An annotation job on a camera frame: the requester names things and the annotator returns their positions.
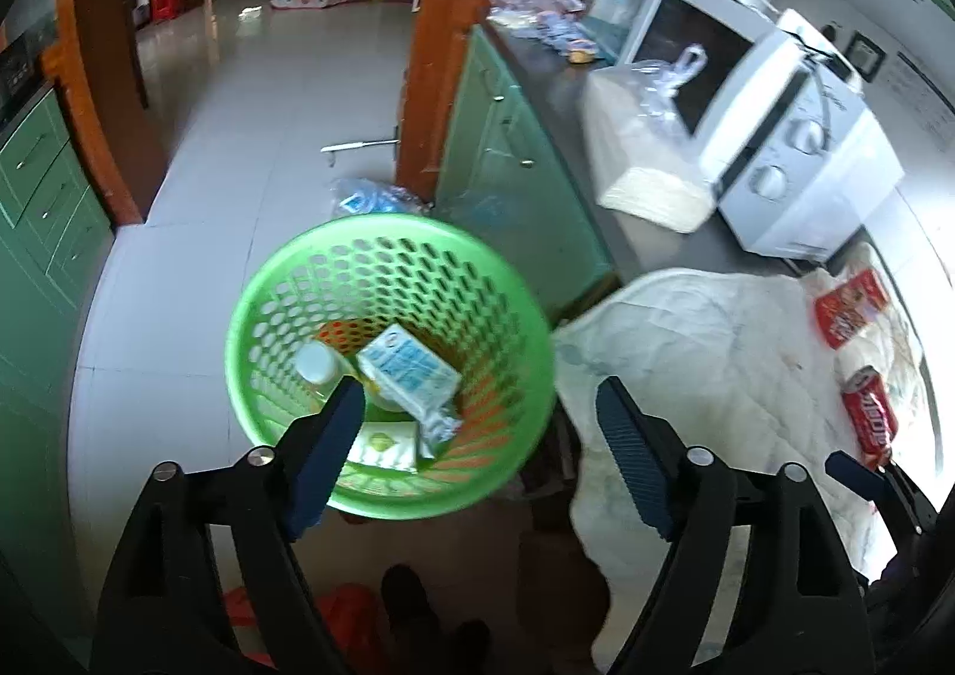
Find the basket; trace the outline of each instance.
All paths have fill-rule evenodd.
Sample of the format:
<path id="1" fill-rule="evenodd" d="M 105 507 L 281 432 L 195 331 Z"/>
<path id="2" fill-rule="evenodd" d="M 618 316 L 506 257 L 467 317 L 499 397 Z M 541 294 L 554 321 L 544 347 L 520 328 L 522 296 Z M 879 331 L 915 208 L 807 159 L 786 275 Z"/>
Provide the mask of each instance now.
<path id="1" fill-rule="evenodd" d="M 549 328 L 496 252 L 450 225 L 409 214 L 343 217 L 303 233 L 245 288 L 226 340 L 229 397 L 255 445 L 321 411 L 292 356 L 309 338 L 353 355 L 398 322 L 461 373 L 464 424 L 418 473 L 346 462 L 328 503 L 412 519 L 465 508 L 498 489 L 538 443 L 554 403 Z M 365 419 L 409 419 L 366 405 Z"/>

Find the shoe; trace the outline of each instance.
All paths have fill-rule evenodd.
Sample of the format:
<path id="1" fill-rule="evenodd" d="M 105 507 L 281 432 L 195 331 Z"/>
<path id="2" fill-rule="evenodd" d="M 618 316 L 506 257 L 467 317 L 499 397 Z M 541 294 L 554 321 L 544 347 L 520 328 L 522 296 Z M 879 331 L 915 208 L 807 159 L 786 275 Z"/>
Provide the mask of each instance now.
<path id="1" fill-rule="evenodd" d="M 480 619 L 465 621 L 452 634 L 449 648 L 452 672 L 479 675 L 491 650 L 491 631 Z"/>
<path id="2" fill-rule="evenodd" d="M 410 619 L 434 615 L 421 578 L 407 564 L 396 564 L 385 571 L 381 578 L 381 602 L 392 629 Z"/>

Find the water bottle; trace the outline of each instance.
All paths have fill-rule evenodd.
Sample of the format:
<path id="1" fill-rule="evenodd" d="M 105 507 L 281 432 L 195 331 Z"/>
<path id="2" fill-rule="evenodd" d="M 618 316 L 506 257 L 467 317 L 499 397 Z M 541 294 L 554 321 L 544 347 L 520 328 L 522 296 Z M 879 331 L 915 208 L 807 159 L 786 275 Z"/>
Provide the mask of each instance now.
<path id="1" fill-rule="evenodd" d="M 322 405 L 328 403 L 331 393 L 342 377 L 352 376 L 361 381 L 365 388 L 365 400 L 378 406 L 382 411 L 404 411 L 398 403 L 385 397 L 373 381 L 367 381 L 358 375 L 355 367 L 337 350 L 321 341 L 304 343 L 292 359 L 298 375 L 309 384 L 315 397 Z"/>
<path id="2" fill-rule="evenodd" d="M 335 392 L 339 381 L 345 376 L 355 376 L 352 364 L 341 354 L 321 341 L 304 343 L 292 359 L 298 371 L 315 397 L 324 405 L 331 393 Z"/>

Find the green cabinet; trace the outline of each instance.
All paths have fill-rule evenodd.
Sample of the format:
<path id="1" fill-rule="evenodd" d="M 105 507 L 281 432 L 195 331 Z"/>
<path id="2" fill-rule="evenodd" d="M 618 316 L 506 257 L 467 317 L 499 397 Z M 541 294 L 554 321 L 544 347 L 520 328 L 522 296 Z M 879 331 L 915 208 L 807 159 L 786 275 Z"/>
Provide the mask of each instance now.
<path id="1" fill-rule="evenodd" d="M 435 216 L 500 252 L 555 321 L 613 272 L 562 158 L 479 26 L 457 90 Z"/>
<path id="2" fill-rule="evenodd" d="M 113 233 L 52 90 L 0 131 L 0 554 L 61 637 L 88 621 L 67 497 L 76 355 Z"/>

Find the small box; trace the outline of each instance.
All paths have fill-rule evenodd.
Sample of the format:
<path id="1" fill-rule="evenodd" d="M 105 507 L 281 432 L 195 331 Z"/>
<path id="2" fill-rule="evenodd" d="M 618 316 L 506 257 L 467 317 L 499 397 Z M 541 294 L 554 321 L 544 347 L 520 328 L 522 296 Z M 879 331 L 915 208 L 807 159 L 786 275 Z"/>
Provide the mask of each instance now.
<path id="1" fill-rule="evenodd" d="M 399 324 L 356 355 L 358 367 L 418 421 L 452 400 L 461 375 Z"/>
<path id="2" fill-rule="evenodd" d="M 365 422 L 349 451 L 349 462 L 416 473 L 417 422 Z"/>

